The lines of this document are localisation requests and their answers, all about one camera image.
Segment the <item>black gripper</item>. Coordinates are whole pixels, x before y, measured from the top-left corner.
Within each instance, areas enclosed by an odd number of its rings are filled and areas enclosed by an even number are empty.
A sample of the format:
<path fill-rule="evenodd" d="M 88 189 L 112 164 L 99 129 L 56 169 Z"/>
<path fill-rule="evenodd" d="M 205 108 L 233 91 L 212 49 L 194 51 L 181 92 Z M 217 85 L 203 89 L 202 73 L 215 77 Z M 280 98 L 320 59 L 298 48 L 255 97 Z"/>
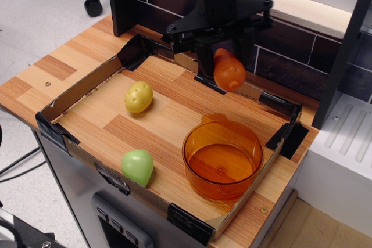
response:
<path fill-rule="evenodd" d="M 271 27 L 272 6 L 272 0 L 196 0 L 192 12 L 169 25 L 166 32 L 175 53 L 196 51 L 197 76 L 213 80 L 210 45 L 231 39 L 234 55 L 248 70 L 257 33 Z"/>

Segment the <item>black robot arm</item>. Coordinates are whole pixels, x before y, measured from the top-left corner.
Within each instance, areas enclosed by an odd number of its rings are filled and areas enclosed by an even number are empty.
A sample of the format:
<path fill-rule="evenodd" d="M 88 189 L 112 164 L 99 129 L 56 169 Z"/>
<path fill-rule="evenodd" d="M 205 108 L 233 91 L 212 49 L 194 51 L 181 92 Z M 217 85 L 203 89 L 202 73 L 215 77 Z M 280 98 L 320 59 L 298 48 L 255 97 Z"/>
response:
<path fill-rule="evenodd" d="M 166 32 L 174 53 L 195 53 L 198 75 L 211 79 L 213 45 L 232 40 L 238 57 L 246 61 L 256 34 L 272 26 L 272 7 L 272 0 L 196 0 L 192 12 L 169 25 Z"/>

